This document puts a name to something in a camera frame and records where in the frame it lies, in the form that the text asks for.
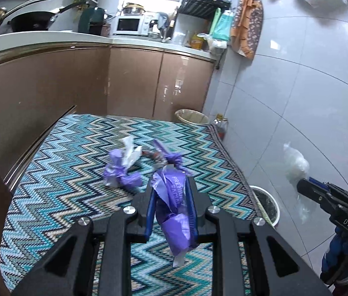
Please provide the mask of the right blue white gloved hand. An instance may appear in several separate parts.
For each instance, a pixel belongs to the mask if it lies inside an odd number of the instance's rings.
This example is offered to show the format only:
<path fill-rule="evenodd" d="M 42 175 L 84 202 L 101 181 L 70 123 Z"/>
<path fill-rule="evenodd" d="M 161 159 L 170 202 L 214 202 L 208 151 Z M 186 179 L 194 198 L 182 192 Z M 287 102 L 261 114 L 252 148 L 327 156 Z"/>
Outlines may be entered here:
<path fill-rule="evenodd" d="M 326 285 L 348 285 L 348 233 L 339 227 L 323 255 L 320 279 Z"/>

